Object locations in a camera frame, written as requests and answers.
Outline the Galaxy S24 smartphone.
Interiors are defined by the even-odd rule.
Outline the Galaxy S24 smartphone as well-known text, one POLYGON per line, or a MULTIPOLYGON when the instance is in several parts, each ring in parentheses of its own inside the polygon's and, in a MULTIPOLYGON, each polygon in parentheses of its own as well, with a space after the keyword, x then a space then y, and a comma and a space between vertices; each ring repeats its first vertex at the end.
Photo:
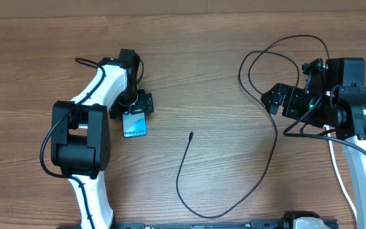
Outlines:
POLYGON ((124 114, 123 136, 125 138, 141 137, 147 135, 147 124, 145 113, 124 114))

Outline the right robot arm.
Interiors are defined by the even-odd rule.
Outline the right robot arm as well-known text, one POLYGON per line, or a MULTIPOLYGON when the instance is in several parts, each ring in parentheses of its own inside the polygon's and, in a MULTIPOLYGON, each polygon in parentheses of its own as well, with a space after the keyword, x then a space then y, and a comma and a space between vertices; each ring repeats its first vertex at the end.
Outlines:
POLYGON ((356 207, 358 228, 366 228, 366 84, 363 58, 316 59, 302 65, 307 75, 304 88, 276 84, 262 94, 261 102, 273 115, 314 127, 330 126, 327 133, 305 134, 305 138, 341 144, 347 160, 356 207))

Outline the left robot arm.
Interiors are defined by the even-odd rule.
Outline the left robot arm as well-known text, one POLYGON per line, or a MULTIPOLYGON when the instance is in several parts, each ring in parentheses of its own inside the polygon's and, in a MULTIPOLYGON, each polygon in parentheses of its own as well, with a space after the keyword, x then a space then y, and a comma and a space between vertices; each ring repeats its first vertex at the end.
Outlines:
POLYGON ((111 156, 109 120, 121 120, 125 138, 147 135, 153 96, 138 88, 144 63, 135 50, 122 49, 118 57, 100 62, 76 62, 95 68, 96 75, 79 95, 53 105, 42 148, 51 145, 52 164, 61 171, 58 177, 74 189, 81 212, 77 227, 115 228, 104 173, 111 156))

